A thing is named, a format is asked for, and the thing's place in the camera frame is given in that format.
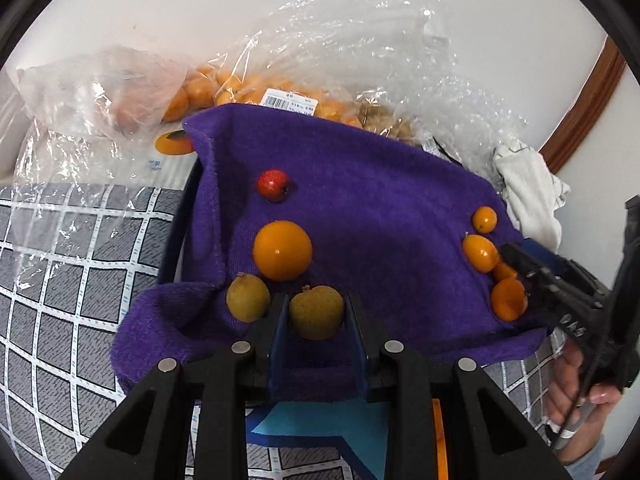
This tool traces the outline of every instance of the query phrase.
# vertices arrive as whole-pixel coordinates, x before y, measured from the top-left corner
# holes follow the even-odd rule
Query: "barcode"
[[[268,108],[278,108],[279,110],[286,110],[289,108],[289,101],[286,99],[279,99],[277,97],[268,96],[264,101],[264,106]]]

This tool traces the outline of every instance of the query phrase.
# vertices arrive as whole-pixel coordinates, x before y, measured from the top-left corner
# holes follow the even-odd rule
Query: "white cloth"
[[[571,188],[548,170],[542,155],[520,140],[499,145],[494,164],[504,179],[502,198],[514,227],[557,253],[562,226],[554,211],[564,205]]]

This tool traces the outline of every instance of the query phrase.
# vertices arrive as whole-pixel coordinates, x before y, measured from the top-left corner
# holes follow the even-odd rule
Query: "metal screw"
[[[465,372],[473,372],[478,365],[471,357],[463,357],[458,361],[458,366]]]
[[[231,345],[231,351],[234,354],[246,354],[251,350],[251,344],[247,341],[236,341]]]
[[[177,367],[178,361],[176,361],[173,357],[165,357],[158,363],[158,370],[161,372],[170,372],[171,370],[175,370]]]
[[[404,350],[404,345],[395,339],[390,339],[385,343],[385,350],[390,354],[399,354]]]

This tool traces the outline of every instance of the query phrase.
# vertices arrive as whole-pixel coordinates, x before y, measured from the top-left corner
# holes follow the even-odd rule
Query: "plastic bag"
[[[217,105],[306,98],[307,113],[438,154],[435,139],[500,190],[493,153],[524,121],[456,73],[445,14],[421,0],[296,0],[201,70]]]
[[[0,182],[14,174],[20,146],[31,125],[18,89],[5,69],[0,70]]]
[[[124,142],[143,137],[171,112],[167,108],[187,71],[184,63],[114,46],[29,68],[19,88],[49,130]]]
[[[146,187],[184,185],[196,155],[180,126],[162,121],[188,75],[185,63],[119,46],[22,74],[30,117],[10,221],[21,294],[60,260],[117,243],[122,219],[150,203]]]

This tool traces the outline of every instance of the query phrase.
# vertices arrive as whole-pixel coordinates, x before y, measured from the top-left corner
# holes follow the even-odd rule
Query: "fingernail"
[[[606,390],[602,386],[594,386],[589,392],[589,400],[593,404],[602,404],[607,396]]]

